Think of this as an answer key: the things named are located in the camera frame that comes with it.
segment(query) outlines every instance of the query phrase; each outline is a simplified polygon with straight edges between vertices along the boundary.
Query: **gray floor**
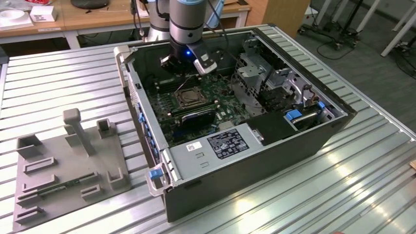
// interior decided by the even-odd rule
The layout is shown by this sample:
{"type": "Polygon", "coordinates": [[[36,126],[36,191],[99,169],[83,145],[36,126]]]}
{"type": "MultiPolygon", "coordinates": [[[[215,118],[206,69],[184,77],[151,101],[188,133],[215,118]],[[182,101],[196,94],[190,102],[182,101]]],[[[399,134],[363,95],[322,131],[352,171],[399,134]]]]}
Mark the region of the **gray floor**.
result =
{"type": "MultiPolygon", "coordinates": [[[[324,0],[314,0],[312,6],[320,8],[324,0]]],[[[338,4],[335,0],[327,11],[332,10],[338,4]]],[[[350,2],[340,18],[344,25],[348,14],[354,8],[350,2]]],[[[367,13],[366,8],[360,8],[352,23],[352,28],[358,25],[367,13]]],[[[362,42],[356,49],[340,60],[330,60],[316,52],[318,46],[330,39],[312,32],[298,35],[299,43],[328,64],[328,66],[359,88],[359,90],[416,132],[416,80],[398,68],[395,59],[390,55],[382,57],[380,53],[395,36],[391,29],[396,23],[375,14],[364,31],[360,33],[362,42]]],[[[415,36],[408,32],[404,41],[415,36]]],[[[320,52],[336,58],[348,52],[350,48],[335,51],[330,47],[323,47],[320,52]]]]}

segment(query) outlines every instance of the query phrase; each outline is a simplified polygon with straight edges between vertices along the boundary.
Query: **motherboard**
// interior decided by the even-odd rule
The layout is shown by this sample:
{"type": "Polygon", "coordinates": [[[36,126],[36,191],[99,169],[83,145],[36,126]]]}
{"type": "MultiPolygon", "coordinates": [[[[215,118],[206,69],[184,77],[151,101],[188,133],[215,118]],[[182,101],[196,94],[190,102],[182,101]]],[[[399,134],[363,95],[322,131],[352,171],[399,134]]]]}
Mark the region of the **motherboard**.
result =
{"type": "Polygon", "coordinates": [[[223,131],[251,117],[235,97],[228,77],[206,75],[192,85],[171,92],[147,93],[171,147],[223,131]]]}

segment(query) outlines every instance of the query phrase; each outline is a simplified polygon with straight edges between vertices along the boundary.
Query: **blue latch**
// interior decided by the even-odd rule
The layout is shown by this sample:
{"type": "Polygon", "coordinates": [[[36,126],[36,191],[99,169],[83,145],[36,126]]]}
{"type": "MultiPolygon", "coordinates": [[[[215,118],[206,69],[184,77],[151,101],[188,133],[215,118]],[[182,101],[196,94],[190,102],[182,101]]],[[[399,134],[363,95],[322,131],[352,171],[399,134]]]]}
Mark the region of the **blue latch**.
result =
{"type": "Polygon", "coordinates": [[[144,115],[143,115],[143,113],[139,114],[139,122],[140,122],[140,123],[144,122],[144,115]]]}
{"type": "Polygon", "coordinates": [[[151,180],[158,179],[163,177],[163,170],[162,169],[151,170],[150,175],[151,175],[151,180]]]}
{"type": "Polygon", "coordinates": [[[302,113],[299,110],[292,110],[286,114],[286,117],[290,121],[292,121],[292,119],[296,119],[302,116],[302,113]]]}
{"type": "Polygon", "coordinates": [[[326,108],[326,104],[322,101],[318,103],[318,106],[319,106],[320,109],[326,108]]]}

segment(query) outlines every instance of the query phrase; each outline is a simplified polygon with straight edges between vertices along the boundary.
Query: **white box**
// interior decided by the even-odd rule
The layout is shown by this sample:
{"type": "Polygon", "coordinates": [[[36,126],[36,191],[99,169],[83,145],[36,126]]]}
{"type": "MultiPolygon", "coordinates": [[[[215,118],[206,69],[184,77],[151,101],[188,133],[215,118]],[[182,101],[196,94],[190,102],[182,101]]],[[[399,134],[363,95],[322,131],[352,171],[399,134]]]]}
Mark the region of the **white box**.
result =
{"type": "Polygon", "coordinates": [[[26,15],[19,19],[0,20],[0,31],[16,29],[16,28],[26,28],[31,26],[34,26],[34,23],[27,12],[26,12],[26,15]]]}
{"type": "Polygon", "coordinates": [[[314,25],[314,17],[318,18],[318,11],[308,6],[307,11],[306,11],[306,16],[304,16],[302,23],[312,26],[314,25]]]}
{"type": "Polygon", "coordinates": [[[35,6],[32,7],[31,18],[35,22],[54,22],[56,14],[54,6],[35,6]]]}

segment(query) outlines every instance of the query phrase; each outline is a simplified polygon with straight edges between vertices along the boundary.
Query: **barcode sticker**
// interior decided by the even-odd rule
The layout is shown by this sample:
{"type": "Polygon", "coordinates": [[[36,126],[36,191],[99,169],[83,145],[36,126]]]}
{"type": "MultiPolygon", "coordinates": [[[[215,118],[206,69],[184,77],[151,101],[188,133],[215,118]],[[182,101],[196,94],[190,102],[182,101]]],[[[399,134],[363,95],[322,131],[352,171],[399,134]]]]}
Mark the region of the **barcode sticker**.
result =
{"type": "Polygon", "coordinates": [[[39,32],[48,32],[48,31],[59,31],[62,30],[60,28],[43,28],[43,29],[38,29],[39,32]]]}

